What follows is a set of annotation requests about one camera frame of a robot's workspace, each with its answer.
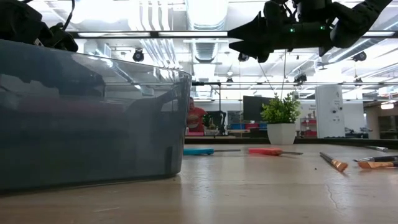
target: wooden table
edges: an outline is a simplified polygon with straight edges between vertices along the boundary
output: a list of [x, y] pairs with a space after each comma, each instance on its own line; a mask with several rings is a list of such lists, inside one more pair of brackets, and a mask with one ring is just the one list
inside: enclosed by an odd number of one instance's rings
[[[185, 156], [181, 173], [167, 180], [3, 197], [0, 223], [397, 223], [398, 169], [361, 170], [352, 161], [385, 153], [326, 145], [283, 149], [304, 155]], [[320, 158], [321, 150], [348, 162], [345, 174]]]

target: plastic storage bin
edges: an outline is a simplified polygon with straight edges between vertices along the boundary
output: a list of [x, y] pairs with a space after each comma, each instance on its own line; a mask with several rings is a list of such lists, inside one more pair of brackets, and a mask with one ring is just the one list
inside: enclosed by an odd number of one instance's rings
[[0, 191], [177, 174], [191, 82], [0, 40]]

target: ceiling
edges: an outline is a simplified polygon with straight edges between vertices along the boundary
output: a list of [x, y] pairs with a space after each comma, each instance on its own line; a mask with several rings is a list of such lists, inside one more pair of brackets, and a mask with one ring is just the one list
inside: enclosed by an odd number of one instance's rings
[[[187, 1], [196, 1], [195, 8], [199, 11], [200, 17], [208, 19], [212, 13], [221, 13], [222, 3], [225, 5], [226, 17], [224, 20], [223, 30], [234, 29], [251, 20], [264, 7], [265, 1], [261, 0], [80, 0], [77, 2], [74, 16], [79, 16], [77, 12], [83, 1], [106, 2], [106, 6], [99, 7], [100, 4], [89, 5], [85, 8], [86, 19], [82, 22], [72, 23], [68, 26], [70, 31], [92, 32], [92, 31], [128, 31], [132, 30], [129, 25], [131, 17], [135, 15], [135, 11], [131, 9], [133, 2], [140, 2], [141, 24], [144, 10], [148, 10], [148, 17], [152, 15], [152, 5], [160, 3], [168, 4], [168, 23], [171, 30], [189, 30], [189, 22], [187, 15]], [[359, 1], [339, 1], [349, 7], [353, 7]], [[58, 22], [64, 22], [68, 16], [71, 8], [71, 1], [69, 0], [34, 0], [30, 5], [43, 14], [43, 20], [52, 26]], [[388, 27], [391, 29], [398, 25], [398, 0], [394, 0], [380, 15], [379, 19], [373, 25], [371, 30], [384, 30]], [[149, 19], [149, 25], [152, 30], [156, 30], [156, 25]], [[299, 73], [306, 73], [308, 82], [353, 82], [354, 76], [357, 75], [363, 78], [363, 82], [397, 82], [398, 69], [395, 64], [398, 63], [398, 39], [384, 39], [374, 42], [366, 42], [365, 47], [361, 46], [367, 54], [367, 59], [363, 62], [353, 62], [350, 58], [345, 58], [346, 49], [332, 49], [326, 56], [320, 58], [318, 56], [318, 49], [295, 49], [291, 53], [285, 53], [284, 50], [276, 50], [270, 55], [266, 63], [258, 64], [256, 60], [250, 58], [247, 62], [238, 61], [238, 52], [228, 48], [228, 41], [234, 42], [236, 40], [219, 40], [216, 44], [216, 56], [212, 64], [200, 64], [193, 57], [193, 47], [190, 40], [173, 39], [173, 49], [175, 57], [178, 60], [180, 68], [191, 73], [198, 78], [206, 78], [209, 82], [221, 81], [225, 82], [228, 77], [232, 77], [234, 82], [282, 82], [283, 74], [287, 76], [288, 81], [292, 82], [295, 75]], [[147, 51], [145, 45], [139, 39], [98, 39], [95, 40], [97, 46], [104, 46], [108, 44], [112, 51], [112, 58], [127, 60], [133, 62], [132, 54], [136, 48], [144, 48], [145, 60], [142, 63], [149, 65], [155, 64], [151, 57], [148, 57], [150, 52]], [[164, 48], [160, 48], [162, 53], [166, 55]], [[331, 62], [331, 57], [340, 56], [335, 63]], [[323, 62], [327, 68], [321, 69], [318, 63]], [[301, 92], [303, 94], [312, 94], [314, 86], [303, 86]], [[233, 88], [234, 90], [227, 91], [223, 94], [223, 98], [234, 98], [242, 95], [269, 95], [272, 90], [269, 86], [252, 86], [244, 85], [244, 91], [236, 90], [237, 86], [225, 86], [224, 88]], [[361, 93], [374, 93], [377, 86], [369, 86], [369, 88], [361, 88]]]

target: television screen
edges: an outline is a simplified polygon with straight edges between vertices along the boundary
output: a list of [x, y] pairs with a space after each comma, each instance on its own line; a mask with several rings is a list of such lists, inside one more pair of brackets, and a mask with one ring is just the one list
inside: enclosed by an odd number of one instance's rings
[[243, 96], [243, 120], [262, 121], [262, 104], [269, 104], [272, 98], [260, 96]]

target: desk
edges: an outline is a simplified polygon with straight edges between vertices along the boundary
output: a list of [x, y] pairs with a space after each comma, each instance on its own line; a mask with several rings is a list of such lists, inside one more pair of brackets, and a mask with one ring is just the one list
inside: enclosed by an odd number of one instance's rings
[[[211, 147], [243, 151], [185, 156], [181, 173], [167, 180], [0, 198], [0, 223], [393, 224], [398, 220], [397, 170], [361, 170], [352, 161], [385, 153], [300, 144], [283, 150], [304, 152], [302, 156], [264, 157], [246, 155], [245, 145]], [[346, 161], [345, 174], [320, 158], [320, 150]]]

